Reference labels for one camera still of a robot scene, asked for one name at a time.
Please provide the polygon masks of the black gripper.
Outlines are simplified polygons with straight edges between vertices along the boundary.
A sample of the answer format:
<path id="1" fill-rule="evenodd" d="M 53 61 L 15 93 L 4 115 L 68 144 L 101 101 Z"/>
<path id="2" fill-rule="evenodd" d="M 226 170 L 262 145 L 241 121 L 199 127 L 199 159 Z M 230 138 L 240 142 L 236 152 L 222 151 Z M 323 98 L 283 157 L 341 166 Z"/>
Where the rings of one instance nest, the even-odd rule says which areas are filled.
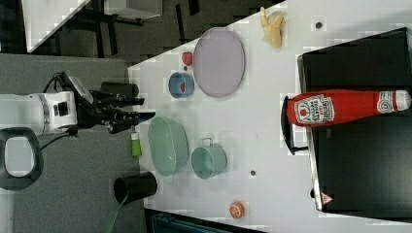
<path id="1" fill-rule="evenodd" d="M 155 116 L 155 112 L 117 113 L 113 119 L 102 113 L 98 107 L 112 106 L 122 108 L 127 106 L 143 105 L 144 98 L 130 97 L 124 94 L 94 92 L 93 96 L 89 89 L 76 77 L 68 77 L 68 87 L 74 93 L 77 111 L 77 121 L 80 128 L 92 128 L 95 125 L 108 124 L 110 134 L 117 134 L 139 125 Z"/>

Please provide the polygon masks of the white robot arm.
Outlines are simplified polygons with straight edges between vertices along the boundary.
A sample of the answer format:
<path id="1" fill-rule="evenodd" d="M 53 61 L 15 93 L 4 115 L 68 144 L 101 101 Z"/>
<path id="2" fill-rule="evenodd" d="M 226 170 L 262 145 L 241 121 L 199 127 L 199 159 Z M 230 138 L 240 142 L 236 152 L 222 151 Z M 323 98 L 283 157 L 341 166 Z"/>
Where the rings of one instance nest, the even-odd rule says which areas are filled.
<path id="1" fill-rule="evenodd" d="M 35 135 L 67 133 L 105 125 L 111 134 L 128 130 L 155 116 L 154 112 L 125 112 L 124 107 L 143 105 L 138 86 L 126 83 L 101 84 L 88 89 L 80 79 L 57 72 L 41 93 L 3 94 L 0 99 L 1 127 L 27 127 Z"/>

